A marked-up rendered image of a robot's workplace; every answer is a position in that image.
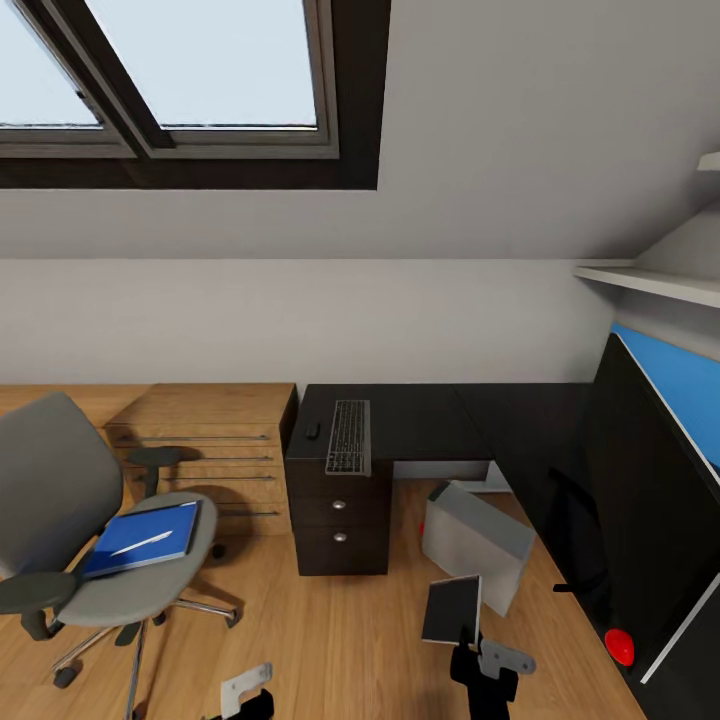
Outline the notebook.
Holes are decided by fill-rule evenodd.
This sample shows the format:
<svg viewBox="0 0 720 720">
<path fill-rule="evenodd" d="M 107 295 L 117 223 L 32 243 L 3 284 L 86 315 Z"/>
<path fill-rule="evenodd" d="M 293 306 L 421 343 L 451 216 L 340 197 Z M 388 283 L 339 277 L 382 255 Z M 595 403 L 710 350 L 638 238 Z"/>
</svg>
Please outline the notebook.
<svg viewBox="0 0 720 720">
<path fill-rule="evenodd" d="M 436 644 L 460 644 L 460 632 L 466 625 L 468 646 L 479 646 L 482 578 L 449 578 L 430 586 L 422 640 Z"/>
</svg>

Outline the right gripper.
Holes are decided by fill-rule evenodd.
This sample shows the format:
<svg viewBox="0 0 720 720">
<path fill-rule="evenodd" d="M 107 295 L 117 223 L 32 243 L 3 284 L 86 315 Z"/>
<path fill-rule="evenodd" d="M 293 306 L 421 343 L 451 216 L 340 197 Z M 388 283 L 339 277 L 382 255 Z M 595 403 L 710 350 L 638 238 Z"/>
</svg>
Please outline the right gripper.
<svg viewBox="0 0 720 720">
<path fill-rule="evenodd" d="M 451 679 L 468 687 L 469 710 L 480 700 L 492 700 L 504 708 L 508 720 L 507 702 L 513 702 L 518 686 L 518 673 L 512 669 L 501 667 L 499 680 L 486 677 L 481 673 L 478 656 L 480 652 L 472 652 L 468 646 L 466 625 L 460 632 L 460 646 L 454 646 L 450 666 Z"/>
</svg>

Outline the swivel chair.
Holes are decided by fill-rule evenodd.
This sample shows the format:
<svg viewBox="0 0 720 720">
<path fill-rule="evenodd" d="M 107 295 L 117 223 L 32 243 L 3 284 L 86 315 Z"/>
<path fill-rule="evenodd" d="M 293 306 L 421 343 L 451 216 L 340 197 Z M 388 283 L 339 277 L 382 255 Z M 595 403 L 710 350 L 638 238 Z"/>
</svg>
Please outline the swivel chair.
<svg viewBox="0 0 720 720">
<path fill-rule="evenodd" d="M 120 462 L 64 393 L 48 394 L 0 416 L 0 615 L 21 614 L 20 624 L 36 641 L 52 640 L 68 625 L 99 628 L 50 669 L 61 689 L 77 674 L 62 666 L 82 650 L 116 626 L 123 626 L 116 646 L 131 644 L 138 633 L 122 720 L 141 720 L 134 700 L 149 618 L 160 626 L 168 606 L 181 606 L 220 614 L 228 628 L 240 621 L 234 609 L 179 597 L 211 549 L 213 558 L 224 554 L 224 546 L 214 542 L 219 509 L 212 498 L 191 491 L 156 494 L 159 467 L 181 460 L 180 452 L 168 448 L 132 452 L 128 461 L 147 467 L 146 497 L 126 514 L 196 501 L 185 557 L 87 578 L 84 570 L 107 524 L 122 508 Z M 66 572 L 94 536 L 98 540 Z M 54 620 L 46 626 L 45 610 L 51 607 Z"/>
</svg>

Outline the folder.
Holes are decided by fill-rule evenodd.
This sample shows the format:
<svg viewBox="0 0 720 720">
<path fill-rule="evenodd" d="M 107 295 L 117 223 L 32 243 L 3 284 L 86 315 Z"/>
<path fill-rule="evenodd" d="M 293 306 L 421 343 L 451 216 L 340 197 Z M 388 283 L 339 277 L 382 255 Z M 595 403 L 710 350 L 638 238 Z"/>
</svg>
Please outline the folder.
<svg viewBox="0 0 720 720">
<path fill-rule="evenodd" d="M 196 514 L 197 502 L 193 501 L 113 517 L 107 524 L 83 575 L 87 578 L 96 577 L 185 557 Z M 166 538 L 146 542 L 144 546 L 136 546 L 128 552 L 114 554 L 122 548 L 140 544 L 142 540 L 165 534 L 168 530 L 171 533 Z"/>
</svg>

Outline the keyboard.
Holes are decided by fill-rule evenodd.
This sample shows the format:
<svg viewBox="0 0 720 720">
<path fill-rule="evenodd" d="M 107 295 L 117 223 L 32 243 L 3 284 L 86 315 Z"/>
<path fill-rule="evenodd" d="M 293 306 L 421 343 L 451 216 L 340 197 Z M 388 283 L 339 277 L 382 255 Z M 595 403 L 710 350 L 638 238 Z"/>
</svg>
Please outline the keyboard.
<svg viewBox="0 0 720 720">
<path fill-rule="evenodd" d="M 325 475 L 371 476 L 369 400 L 336 402 Z"/>
</svg>

